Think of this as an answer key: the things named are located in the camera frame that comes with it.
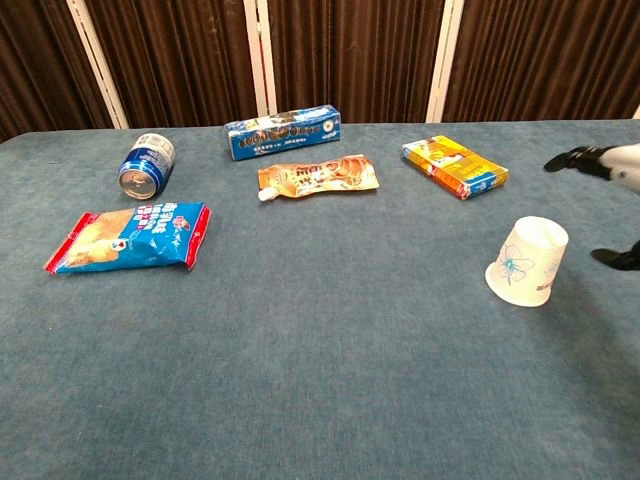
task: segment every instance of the brown curtain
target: brown curtain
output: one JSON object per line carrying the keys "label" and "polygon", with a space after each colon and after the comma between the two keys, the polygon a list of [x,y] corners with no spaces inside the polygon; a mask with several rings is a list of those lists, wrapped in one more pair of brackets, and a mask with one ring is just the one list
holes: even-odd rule
{"label": "brown curtain", "polygon": [[640,1],[466,0],[443,121],[630,118]]}
{"label": "brown curtain", "polygon": [[66,2],[0,2],[0,62],[0,141],[113,127]]}
{"label": "brown curtain", "polygon": [[86,0],[131,127],[256,116],[241,0]]}
{"label": "brown curtain", "polygon": [[424,122],[444,0],[269,0],[278,110]]}

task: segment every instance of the yellow box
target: yellow box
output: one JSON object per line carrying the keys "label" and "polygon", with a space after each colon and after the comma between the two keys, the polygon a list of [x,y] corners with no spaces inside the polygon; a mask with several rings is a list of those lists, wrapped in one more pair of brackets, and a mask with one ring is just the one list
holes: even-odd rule
{"label": "yellow box", "polygon": [[461,200],[502,185],[509,170],[444,135],[402,146],[402,156]]}

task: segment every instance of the white paper cup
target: white paper cup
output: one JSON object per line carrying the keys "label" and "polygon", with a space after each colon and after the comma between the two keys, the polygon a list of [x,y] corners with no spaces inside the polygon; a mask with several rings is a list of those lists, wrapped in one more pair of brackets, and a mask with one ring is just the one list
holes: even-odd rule
{"label": "white paper cup", "polygon": [[569,242],[556,222],[523,217],[514,225],[485,279],[493,292],[521,307],[539,307],[549,300],[551,285]]}

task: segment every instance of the blue box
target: blue box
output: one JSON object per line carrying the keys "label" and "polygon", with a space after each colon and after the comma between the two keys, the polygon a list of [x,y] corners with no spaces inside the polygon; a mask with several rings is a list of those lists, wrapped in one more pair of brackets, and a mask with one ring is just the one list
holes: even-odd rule
{"label": "blue box", "polygon": [[331,105],[302,108],[225,125],[234,160],[340,140],[340,112]]}

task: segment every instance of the soda can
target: soda can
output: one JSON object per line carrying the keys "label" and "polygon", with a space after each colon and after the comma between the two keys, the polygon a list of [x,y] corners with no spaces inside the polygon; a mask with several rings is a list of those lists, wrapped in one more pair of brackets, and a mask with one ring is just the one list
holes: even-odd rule
{"label": "soda can", "polygon": [[157,133],[145,133],[120,165],[120,187],[130,197],[147,200],[164,187],[173,167],[175,149]]}

